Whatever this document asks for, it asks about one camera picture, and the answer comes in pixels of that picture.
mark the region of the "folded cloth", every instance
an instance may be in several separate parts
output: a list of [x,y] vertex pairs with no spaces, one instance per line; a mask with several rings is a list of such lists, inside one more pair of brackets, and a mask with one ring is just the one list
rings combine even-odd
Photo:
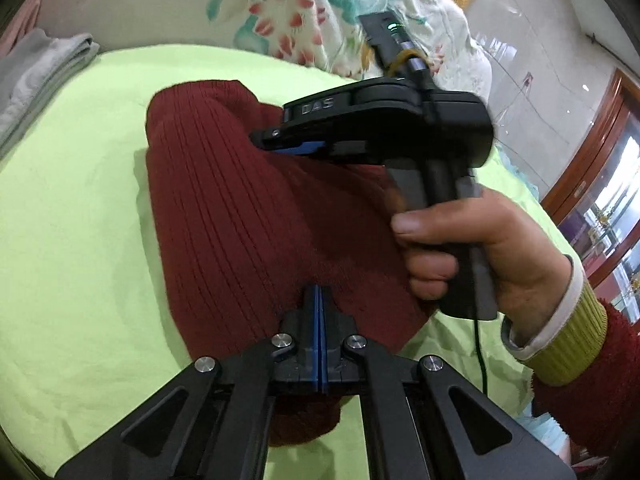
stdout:
[[[279,124],[237,81],[162,90],[146,116],[149,190],[172,316],[193,358],[225,358],[276,333],[309,283],[330,285],[360,333],[398,352],[432,311],[411,294],[381,168],[258,150]],[[339,399],[276,405],[271,443],[332,430]]]
[[98,49],[90,34],[57,40],[35,28],[0,59],[0,160],[24,137],[56,90],[87,66]]

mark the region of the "black linkage arm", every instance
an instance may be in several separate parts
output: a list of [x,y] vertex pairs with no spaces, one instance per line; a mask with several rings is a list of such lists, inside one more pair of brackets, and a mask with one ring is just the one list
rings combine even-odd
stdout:
[[60,468],[56,480],[259,480],[278,396],[360,396],[371,480],[570,480],[571,469],[435,355],[391,355],[329,289],[281,332],[203,357]]

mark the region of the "metal pivot bolt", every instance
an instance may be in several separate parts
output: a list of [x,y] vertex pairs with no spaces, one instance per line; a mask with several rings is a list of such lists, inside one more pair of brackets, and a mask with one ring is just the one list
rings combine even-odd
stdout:
[[276,348],[286,348],[293,343],[293,338],[289,334],[276,334],[271,338],[271,344]]
[[437,355],[427,355],[427,357],[424,358],[424,361],[422,361],[422,364],[430,372],[440,371],[444,367],[442,359]]
[[367,338],[361,335],[350,335],[347,338],[347,346],[354,350],[359,350],[367,345]]
[[205,374],[206,372],[212,371],[213,368],[216,367],[216,360],[213,357],[208,357],[208,356],[200,357],[194,363],[194,366],[196,370],[199,371],[201,374]]

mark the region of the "yellow rubber band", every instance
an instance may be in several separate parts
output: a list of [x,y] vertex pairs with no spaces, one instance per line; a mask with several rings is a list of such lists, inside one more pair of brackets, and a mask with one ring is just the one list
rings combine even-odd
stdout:
[[402,63],[406,62],[407,59],[412,57],[418,57],[423,60],[425,65],[429,67],[429,63],[427,62],[427,57],[421,53],[420,51],[414,48],[406,48],[402,52],[399,52],[396,58],[391,62],[389,67],[386,69],[385,75],[387,77],[393,77],[396,75],[398,68],[402,65]]

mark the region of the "bed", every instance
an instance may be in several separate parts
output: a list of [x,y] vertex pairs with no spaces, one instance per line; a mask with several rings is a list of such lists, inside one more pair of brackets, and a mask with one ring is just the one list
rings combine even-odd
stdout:
[[[0,166],[0,423],[15,449],[51,476],[190,361],[164,294],[144,119],[158,89],[198,78],[239,79],[273,104],[348,82],[210,46],[103,54]],[[478,177],[570,251],[495,151]],[[482,337],[492,399],[516,415],[529,400],[529,374],[501,346],[498,321],[482,324]],[[403,351],[426,352],[479,383],[469,323],[435,316]],[[359,419],[354,399],[331,434],[272,450],[266,477],[298,478],[305,467],[305,478],[366,478]]]
[[[255,4],[265,1],[43,0],[49,34],[89,30],[113,52],[66,84],[0,162],[0,453],[24,478],[34,478],[26,462],[53,476],[190,362],[168,311],[148,199],[144,121],[155,92],[238,79],[281,105],[375,76],[353,23],[356,4],[367,4],[402,17],[437,61],[439,85],[488,97],[489,63],[449,0],[306,0],[303,25],[277,34],[260,21],[266,10]],[[130,19],[106,20],[106,5]],[[147,46],[156,43],[185,44]],[[478,178],[572,252],[495,150]],[[490,397],[516,416],[530,401],[530,372],[501,345],[499,323],[482,323]],[[469,322],[436,314],[402,350],[428,352],[480,383]],[[368,478],[358,399],[330,434],[270,450],[265,478]]]

